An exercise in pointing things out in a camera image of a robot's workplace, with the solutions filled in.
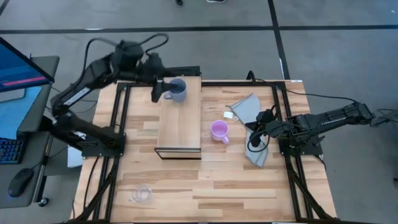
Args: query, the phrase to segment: gray floor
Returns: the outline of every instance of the gray floor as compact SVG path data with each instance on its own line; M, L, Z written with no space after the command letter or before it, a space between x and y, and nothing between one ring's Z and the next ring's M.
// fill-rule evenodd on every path
M277 0L281 26L398 24L393 0ZM11 0L0 17L0 30L98 29L178 26L269 26L266 0L229 0L207 4L185 0ZM54 87L60 90L78 78L86 42L93 37L141 40L150 33L13 34L2 35L25 54L59 55ZM396 63L398 30L283 31L282 40L292 79L304 81L308 93L348 96L371 110L398 108ZM93 44L89 60L112 50ZM168 67L199 65L203 77L281 79L272 31L173 32L158 49ZM97 99L98 93L88 98ZM313 113L348 102L308 98ZM79 103L84 111L91 103ZM91 120L94 110L80 116ZM392 181L398 164L396 127L346 126L326 134L322 146L338 216L344 220L397 223L398 189ZM49 178L45 208L0 210L1 223L54 223L67 220L78 172Z

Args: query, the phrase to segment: keyboard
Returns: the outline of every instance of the keyboard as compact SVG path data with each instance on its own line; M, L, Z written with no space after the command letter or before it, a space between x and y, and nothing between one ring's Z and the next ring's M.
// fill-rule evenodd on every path
M0 164L20 164L25 148L25 135L18 135L17 140L0 138Z

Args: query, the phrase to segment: cup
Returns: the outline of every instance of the cup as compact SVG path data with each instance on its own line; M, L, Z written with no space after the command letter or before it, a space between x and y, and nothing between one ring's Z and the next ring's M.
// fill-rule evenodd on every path
M132 192L130 201L144 202L152 197L152 190L146 185L138 185L137 189Z
M216 141L223 141L224 144L229 143L226 136L228 134L228 124L225 121L217 120L211 124L211 137Z
M173 100L177 103L184 102L187 97L187 84L185 83L185 81L180 78L175 78L171 80L170 83L176 84L178 85L178 87L168 91L164 95L164 98L166 100Z

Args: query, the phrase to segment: wooden table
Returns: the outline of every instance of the wooden table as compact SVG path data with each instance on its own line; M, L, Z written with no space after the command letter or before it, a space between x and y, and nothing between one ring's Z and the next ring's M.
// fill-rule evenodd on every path
M286 81L289 90L304 93L301 82ZM150 101L150 88L131 90L126 120L127 143L122 156L114 196L111 222L266 222L294 221L284 158L275 139L263 169L252 165L244 156L246 130L239 122L229 124L229 144L212 140L210 124L224 119L226 105L251 93L260 99L262 109L274 104L270 87L203 87L201 104L201 161L163 161L154 152L157 142L160 105ZM108 126L116 85L99 94L94 123ZM282 94L279 101L283 107ZM119 116L124 97L119 105ZM306 96L289 93L293 114L309 113ZM82 212L83 198L94 158L84 161L75 197L76 214ZM308 189L332 216L336 215L323 164L313 156L302 156ZM88 200L94 196L100 178L102 159L95 167ZM149 186L152 198L146 202L131 201L133 190L140 184ZM305 216L302 194L298 190L300 209ZM104 217L106 197L101 203Z

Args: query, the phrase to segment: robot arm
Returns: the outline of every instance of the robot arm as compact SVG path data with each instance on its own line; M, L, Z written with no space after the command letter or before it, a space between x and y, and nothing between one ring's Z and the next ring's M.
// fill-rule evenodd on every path
M118 80L152 86L152 101L158 102L163 92L177 86L162 80L173 74L163 66L158 54L148 54L148 59L142 63L143 55L140 44L122 41L113 53L90 63L75 83L51 99L52 114L57 122L48 127L48 131L82 150L82 156L119 156L123 153L126 138L123 133L115 133L113 127L101 128L86 122L69 108L91 91ZM77 131L86 134L86 138L75 134Z
M257 121L246 123L245 125L253 130L252 145L258 146L260 143L260 131L264 135L283 140L290 148L296 152L301 152L305 148L318 147L325 133L341 126L370 124L375 116L363 103L352 103L343 108L328 111L320 114L300 114L287 118L286 121L276 121L276 116L272 110L259 113Z

